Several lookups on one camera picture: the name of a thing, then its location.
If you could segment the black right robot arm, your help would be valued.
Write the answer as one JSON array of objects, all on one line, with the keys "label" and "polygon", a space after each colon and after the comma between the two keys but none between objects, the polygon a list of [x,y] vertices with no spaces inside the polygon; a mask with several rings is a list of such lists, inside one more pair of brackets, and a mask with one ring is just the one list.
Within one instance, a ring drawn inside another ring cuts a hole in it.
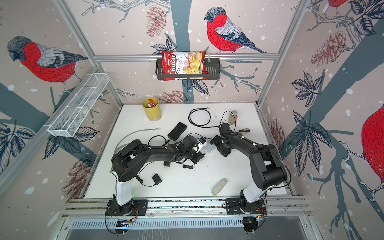
[{"label": "black right robot arm", "polygon": [[228,123],[218,126],[219,135],[211,143],[223,157],[237,150],[249,158],[253,181],[241,191],[239,201],[243,206],[256,203],[268,190],[277,188],[288,179],[285,165],[274,145],[263,145],[251,141],[240,132],[233,132]]}]

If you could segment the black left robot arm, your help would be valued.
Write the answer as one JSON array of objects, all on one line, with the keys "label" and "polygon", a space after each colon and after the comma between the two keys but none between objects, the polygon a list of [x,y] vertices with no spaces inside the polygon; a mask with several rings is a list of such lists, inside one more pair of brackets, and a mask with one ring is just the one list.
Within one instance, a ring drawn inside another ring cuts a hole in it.
[{"label": "black left robot arm", "polygon": [[183,164],[190,160],[197,164],[204,157],[201,149],[207,145],[207,139],[186,136],[182,141],[168,146],[150,146],[140,140],[134,140],[111,159],[111,173],[116,178],[114,195],[118,206],[124,206],[132,200],[132,180],[148,162],[176,162]]}]

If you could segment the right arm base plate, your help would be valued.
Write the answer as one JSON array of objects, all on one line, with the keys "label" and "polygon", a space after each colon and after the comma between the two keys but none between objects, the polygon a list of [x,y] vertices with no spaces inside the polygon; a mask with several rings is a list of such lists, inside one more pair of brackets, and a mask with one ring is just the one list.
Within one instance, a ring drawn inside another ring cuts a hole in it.
[{"label": "right arm base plate", "polygon": [[228,215],[266,215],[267,205],[261,199],[254,203],[248,203],[245,198],[227,198],[223,205]]}]

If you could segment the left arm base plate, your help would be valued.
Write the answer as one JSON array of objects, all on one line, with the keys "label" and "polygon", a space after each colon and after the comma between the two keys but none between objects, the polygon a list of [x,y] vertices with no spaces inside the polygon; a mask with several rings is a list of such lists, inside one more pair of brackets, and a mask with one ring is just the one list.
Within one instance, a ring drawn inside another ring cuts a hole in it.
[{"label": "left arm base plate", "polygon": [[132,199],[120,206],[115,198],[111,198],[106,207],[106,217],[144,216],[148,207],[148,200]]}]

